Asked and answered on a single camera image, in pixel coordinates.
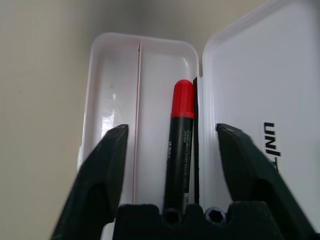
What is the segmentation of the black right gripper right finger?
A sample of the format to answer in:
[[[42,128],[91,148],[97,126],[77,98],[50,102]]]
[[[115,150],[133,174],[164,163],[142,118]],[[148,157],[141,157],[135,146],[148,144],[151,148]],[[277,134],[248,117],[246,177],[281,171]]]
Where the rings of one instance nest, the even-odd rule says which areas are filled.
[[[276,239],[318,240],[285,181],[252,139],[225,123],[216,126],[224,178],[232,200],[253,208],[254,228],[270,228]]]

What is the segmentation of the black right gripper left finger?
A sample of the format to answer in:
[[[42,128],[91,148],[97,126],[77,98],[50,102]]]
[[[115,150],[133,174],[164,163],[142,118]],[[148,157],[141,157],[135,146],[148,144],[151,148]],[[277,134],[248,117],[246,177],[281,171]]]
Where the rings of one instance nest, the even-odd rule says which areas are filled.
[[[129,126],[109,130],[79,169],[53,240],[99,240],[113,222],[124,181]]]

